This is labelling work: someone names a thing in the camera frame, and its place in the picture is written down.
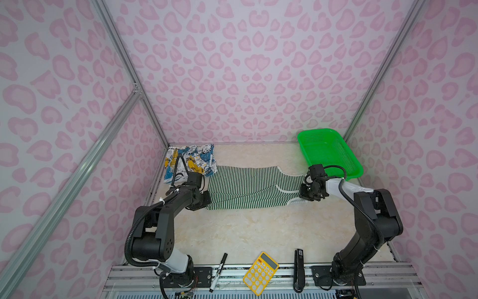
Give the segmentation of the green white striped garment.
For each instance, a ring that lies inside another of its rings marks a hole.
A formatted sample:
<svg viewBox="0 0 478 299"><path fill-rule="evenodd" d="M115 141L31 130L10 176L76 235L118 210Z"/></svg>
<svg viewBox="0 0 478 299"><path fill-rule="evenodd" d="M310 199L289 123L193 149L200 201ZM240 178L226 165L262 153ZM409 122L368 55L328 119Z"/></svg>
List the green white striped garment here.
<svg viewBox="0 0 478 299"><path fill-rule="evenodd" d="M303 175L289 175L278 166L218 166L208 185L208 210L261 209L299 203Z"/></svg>

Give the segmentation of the colourful printed white shirt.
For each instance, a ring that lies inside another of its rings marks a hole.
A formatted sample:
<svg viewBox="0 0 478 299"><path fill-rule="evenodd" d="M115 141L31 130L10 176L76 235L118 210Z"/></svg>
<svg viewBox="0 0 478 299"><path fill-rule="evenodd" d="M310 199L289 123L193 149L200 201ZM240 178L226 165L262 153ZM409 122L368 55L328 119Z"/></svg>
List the colourful printed white shirt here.
<svg viewBox="0 0 478 299"><path fill-rule="evenodd" d="M164 163L164 183L182 183L190 172L212 176L217 172L214 149L214 144L169 147Z"/></svg>

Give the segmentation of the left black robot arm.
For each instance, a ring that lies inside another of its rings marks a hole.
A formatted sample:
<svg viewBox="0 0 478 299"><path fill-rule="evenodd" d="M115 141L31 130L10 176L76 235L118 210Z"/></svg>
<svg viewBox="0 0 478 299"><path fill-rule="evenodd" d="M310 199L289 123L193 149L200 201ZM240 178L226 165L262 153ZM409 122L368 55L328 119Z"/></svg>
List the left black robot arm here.
<svg viewBox="0 0 478 299"><path fill-rule="evenodd" d="M184 209L197 211L211 203L209 192L204 190L203 174L187 170L186 181L175 184L180 161L184 166L187 165L180 154L165 198L150 206L136 209L124 244L126 262L133 267L153 269L161 286L167 279L181 287L195 284L192 257L174 248L174 219Z"/></svg>

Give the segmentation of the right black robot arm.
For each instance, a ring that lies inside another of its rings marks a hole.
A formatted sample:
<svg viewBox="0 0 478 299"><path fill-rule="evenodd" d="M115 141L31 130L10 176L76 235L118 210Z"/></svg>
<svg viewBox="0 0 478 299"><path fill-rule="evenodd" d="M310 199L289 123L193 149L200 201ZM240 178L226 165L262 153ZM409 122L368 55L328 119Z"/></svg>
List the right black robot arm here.
<svg viewBox="0 0 478 299"><path fill-rule="evenodd" d="M354 208L354 236L336 253L329 273L316 277L326 279L330 286L351 283L357 287L364 265L385 243L403 233L403 223L388 190L364 188L346 178L346 170L341 166L314 164L308 169L299 196L307 201L320 201L334 195Z"/></svg>

